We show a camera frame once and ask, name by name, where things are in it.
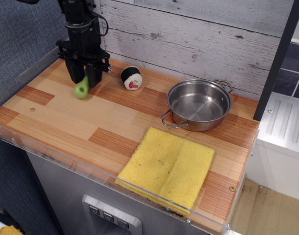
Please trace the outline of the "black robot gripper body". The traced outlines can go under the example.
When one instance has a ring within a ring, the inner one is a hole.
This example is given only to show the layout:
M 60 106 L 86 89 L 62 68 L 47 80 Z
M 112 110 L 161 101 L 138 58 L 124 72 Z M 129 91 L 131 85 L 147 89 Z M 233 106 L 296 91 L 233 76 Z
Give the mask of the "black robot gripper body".
M 110 55 L 101 48 L 101 37 L 98 24 L 67 24 L 69 39 L 58 40 L 59 56 L 63 59 L 74 58 L 84 67 L 88 64 L 98 66 L 104 72 L 110 72 Z

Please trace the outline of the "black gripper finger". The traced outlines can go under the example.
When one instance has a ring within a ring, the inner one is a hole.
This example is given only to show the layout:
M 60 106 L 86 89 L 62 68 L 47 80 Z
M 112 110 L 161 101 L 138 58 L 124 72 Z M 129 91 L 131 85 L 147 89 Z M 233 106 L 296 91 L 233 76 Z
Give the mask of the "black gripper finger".
M 90 88 L 94 88 L 102 79 L 103 71 L 96 65 L 86 65 L 86 75 L 88 77 L 88 84 Z
M 81 65 L 77 59 L 67 57 L 65 57 L 65 64 L 67 66 L 71 80 L 75 84 L 80 83 L 85 76 L 84 66 Z

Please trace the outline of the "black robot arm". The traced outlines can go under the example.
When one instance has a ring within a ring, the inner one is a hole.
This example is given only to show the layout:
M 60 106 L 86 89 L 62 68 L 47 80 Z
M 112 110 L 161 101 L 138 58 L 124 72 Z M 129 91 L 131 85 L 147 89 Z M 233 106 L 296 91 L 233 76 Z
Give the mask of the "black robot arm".
M 68 30 L 67 41 L 58 40 L 59 57 L 65 60 L 72 81 L 80 83 L 88 78 L 88 85 L 97 85 L 104 72 L 111 70 L 110 54 L 101 48 L 101 38 L 107 35 L 109 25 L 106 19 L 95 13 L 93 0 L 58 1 L 65 15 Z

